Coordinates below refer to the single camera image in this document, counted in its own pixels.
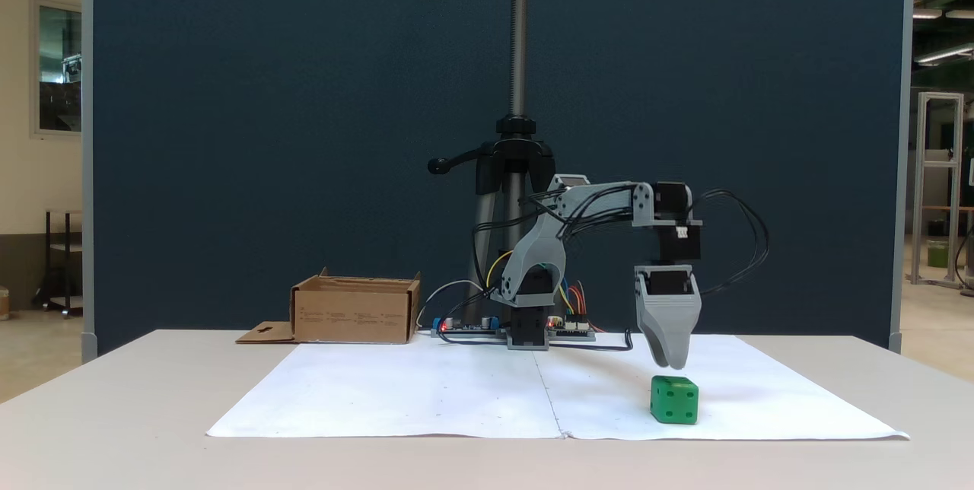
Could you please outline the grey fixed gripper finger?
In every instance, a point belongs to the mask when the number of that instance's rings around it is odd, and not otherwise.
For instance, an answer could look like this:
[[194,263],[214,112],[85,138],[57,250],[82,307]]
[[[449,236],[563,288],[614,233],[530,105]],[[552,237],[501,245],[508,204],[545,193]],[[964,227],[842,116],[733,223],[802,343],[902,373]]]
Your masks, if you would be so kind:
[[695,330],[699,314],[676,314],[661,319],[653,314],[640,314],[638,327],[646,340],[646,333],[653,332],[667,349],[668,368],[682,370],[686,367],[691,348],[692,331]]

